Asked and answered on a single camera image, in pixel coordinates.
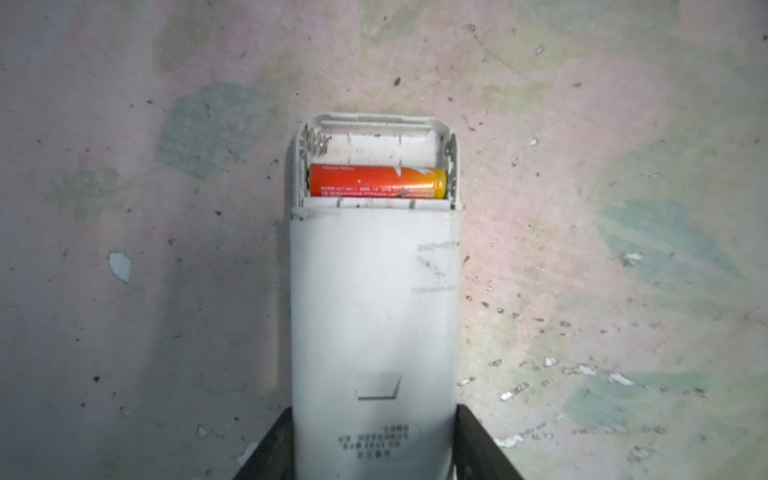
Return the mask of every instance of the battery compartment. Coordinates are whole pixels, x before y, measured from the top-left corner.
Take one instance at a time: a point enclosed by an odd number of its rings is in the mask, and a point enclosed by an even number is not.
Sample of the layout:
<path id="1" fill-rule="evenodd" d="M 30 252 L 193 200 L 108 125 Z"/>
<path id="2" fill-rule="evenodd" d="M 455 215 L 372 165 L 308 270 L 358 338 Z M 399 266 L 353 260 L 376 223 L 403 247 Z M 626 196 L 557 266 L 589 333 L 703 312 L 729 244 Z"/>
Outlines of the battery compartment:
<path id="1" fill-rule="evenodd" d="M 442 168 L 445 198 L 312 197 L 311 164 Z M 297 207 L 461 209 L 458 146 L 450 127 L 432 117 L 387 114 L 317 115 L 296 137 L 294 202 Z"/>

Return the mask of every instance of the red battery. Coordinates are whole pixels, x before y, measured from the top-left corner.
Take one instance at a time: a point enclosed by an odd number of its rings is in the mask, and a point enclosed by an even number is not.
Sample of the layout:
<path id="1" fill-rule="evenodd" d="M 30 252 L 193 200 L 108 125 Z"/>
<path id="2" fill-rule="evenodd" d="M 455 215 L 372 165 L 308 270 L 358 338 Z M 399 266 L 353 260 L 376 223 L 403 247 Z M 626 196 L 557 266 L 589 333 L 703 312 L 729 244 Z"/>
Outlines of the red battery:
<path id="1" fill-rule="evenodd" d="M 310 165 L 313 197 L 445 198 L 442 168 Z"/>

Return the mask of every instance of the battery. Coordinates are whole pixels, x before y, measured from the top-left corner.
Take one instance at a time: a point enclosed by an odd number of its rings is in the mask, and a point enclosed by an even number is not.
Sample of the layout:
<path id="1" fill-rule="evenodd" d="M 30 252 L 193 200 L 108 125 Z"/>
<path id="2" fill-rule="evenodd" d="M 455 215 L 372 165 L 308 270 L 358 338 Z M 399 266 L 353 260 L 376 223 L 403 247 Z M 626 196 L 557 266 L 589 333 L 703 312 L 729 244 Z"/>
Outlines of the battery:
<path id="1" fill-rule="evenodd" d="M 310 165 L 313 197 L 445 197 L 442 168 L 381 167 L 369 165 Z"/>

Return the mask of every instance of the worn painted surface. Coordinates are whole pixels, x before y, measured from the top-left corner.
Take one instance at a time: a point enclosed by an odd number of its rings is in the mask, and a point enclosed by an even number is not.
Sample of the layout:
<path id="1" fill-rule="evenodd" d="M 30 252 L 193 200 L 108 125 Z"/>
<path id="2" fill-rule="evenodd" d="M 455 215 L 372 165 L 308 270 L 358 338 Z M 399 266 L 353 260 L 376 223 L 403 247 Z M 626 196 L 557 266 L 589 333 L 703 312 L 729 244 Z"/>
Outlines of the worn painted surface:
<path id="1" fill-rule="evenodd" d="M 0 8 L 0 477 L 231 478 L 337 109 L 457 130 L 456 381 L 524 477 L 768 478 L 765 2 Z"/>

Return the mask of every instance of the orange and yellow battery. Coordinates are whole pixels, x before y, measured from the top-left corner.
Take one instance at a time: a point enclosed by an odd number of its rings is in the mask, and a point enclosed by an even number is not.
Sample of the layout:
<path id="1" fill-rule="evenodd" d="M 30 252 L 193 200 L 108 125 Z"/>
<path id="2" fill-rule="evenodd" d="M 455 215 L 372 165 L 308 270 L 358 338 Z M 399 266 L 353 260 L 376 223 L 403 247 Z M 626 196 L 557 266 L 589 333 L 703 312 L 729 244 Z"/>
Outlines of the orange and yellow battery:
<path id="1" fill-rule="evenodd" d="M 313 197 L 445 198 L 442 168 L 310 165 Z"/>

